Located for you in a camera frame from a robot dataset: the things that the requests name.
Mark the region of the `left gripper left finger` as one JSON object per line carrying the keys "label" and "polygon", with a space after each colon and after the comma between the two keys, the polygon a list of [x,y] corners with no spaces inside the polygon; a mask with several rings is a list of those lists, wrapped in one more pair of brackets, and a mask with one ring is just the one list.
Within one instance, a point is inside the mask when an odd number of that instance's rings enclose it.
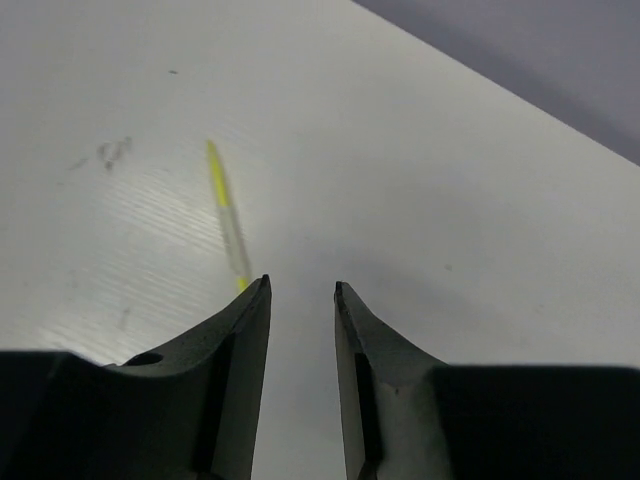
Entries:
{"label": "left gripper left finger", "polygon": [[121,365],[1,355],[5,479],[248,479],[271,314],[254,281],[226,308]]}

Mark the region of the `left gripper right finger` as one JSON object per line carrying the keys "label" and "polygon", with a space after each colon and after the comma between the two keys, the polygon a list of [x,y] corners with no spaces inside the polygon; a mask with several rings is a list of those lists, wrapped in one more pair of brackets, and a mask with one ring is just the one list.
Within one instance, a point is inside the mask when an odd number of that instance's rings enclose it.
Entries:
{"label": "left gripper right finger", "polygon": [[349,284],[334,303],[348,478],[638,477],[636,369],[447,364]]}

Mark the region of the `yellow highlighter pen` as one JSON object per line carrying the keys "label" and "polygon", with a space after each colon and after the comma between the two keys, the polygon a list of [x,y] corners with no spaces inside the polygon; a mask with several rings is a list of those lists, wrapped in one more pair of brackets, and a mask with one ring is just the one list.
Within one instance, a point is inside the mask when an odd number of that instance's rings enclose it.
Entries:
{"label": "yellow highlighter pen", "polygon": [[227,259],[235,277],[236,289],[243,292],[252,281],[251,266],[246,244],[241,232],[237,209],[233,201],[230,184],[217,146],[211,140],[206,142],[207,163],[218,210],[220,229],[224,240]]}

